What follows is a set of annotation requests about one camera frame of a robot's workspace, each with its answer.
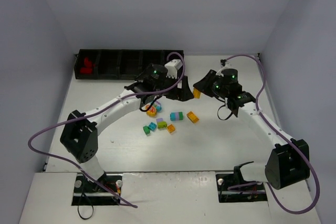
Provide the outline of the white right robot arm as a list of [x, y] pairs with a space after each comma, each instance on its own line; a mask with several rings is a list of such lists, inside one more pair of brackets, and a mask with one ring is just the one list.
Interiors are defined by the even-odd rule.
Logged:
[[208, 97], [221, 98], [225, 107], [249, 127], [269, 150], [267, 161], [251, 161], [235, 166], [240, 182], [268, 182], [280, 190], [309, 178], [309, 146], [304, 140], [295, 140], [284, 133], [267, 116], [261, 116], [253, 95], [244, 91], [238, 82], [238, 71], [225, 68], [220, 75], [210, 70], [194, 89]]

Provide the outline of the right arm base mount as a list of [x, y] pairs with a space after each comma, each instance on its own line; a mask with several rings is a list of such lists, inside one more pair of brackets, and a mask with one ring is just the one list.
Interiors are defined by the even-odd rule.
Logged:
[[263, 183], [246, 182], [236, 172], [216, 173], [219, 203], [250, 203], [268, 200]]

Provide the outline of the yellow long lego brick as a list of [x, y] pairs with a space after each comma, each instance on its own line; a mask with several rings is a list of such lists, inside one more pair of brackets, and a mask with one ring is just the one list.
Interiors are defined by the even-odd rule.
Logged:
[[197, 89], [194, 89], [193, 90], [193, 95], [194, 95], [194, 98], [199, 99], [200, 96], [201, 96], [201, 92], [198, 91]]

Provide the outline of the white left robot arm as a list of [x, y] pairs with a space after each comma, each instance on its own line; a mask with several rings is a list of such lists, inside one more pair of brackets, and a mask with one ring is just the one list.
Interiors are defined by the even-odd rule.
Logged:
[[69, 123], [62, 131], [60, 142], [91, 181], [101, 182], [106, 175], [96, 153], [98, 137], [107, 127], [128, 113], [144, 108], [161, 95], [178, 101], [193, 98], [184, 68], [183, 62], [178, 59], [163, 66], [151, 63], [116, 98], [89, 112], [75, 110], [69, 114]]

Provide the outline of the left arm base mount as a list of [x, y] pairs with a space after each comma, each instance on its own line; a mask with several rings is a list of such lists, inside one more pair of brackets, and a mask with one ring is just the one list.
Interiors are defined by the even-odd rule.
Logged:
[[[107, 174], [102, 184], [118, 194], [118, 186], [122, 186], [121, 174]], [[83, 174], [77, 174], [72, 196], [72, 206], [116, 206], [120, 203], [114, 195], [97, 184], [87, 180]]]

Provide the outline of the small orange lego brick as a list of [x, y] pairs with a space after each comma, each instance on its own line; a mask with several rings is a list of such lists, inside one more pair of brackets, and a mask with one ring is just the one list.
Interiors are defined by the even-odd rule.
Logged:
[[168, 130], [168, 132], [170, 133], [170, 134], [172, 134], [173, 132], [175, 132], [175, 126], [173, 125], [173, 124], [170, 124], [170, 125], [168, 125], [167, 127], [166, 127], [166, 129]]

